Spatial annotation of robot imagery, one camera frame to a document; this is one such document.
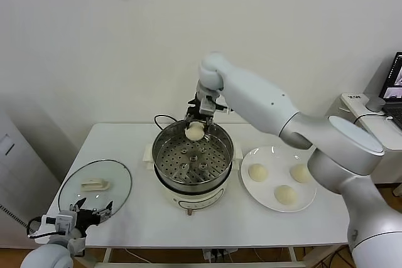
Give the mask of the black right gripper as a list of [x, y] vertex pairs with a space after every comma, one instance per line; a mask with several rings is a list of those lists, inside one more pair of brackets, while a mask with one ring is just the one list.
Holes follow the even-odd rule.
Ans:
[[197, 92], [195, 98], [188, 102], [185, 118], [185, 129], [190, 127], [192, 119], [205, 120], [205, 129], [208, 130], [214, 124], [214, 113], [216, 111], [214, 101], [216, 93]]

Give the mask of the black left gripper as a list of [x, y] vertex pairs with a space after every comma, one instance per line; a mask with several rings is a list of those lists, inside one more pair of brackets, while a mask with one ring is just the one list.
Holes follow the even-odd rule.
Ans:
[[77, 212], [77, 229], [88, 229], [94, 223], [102, 223], [111, 217], [113, 201], [110, 201], [105, 208], [93, 210], [81, 209], [85, 201], [86, 198], [82, 198], [70, 204], [70, 211]]

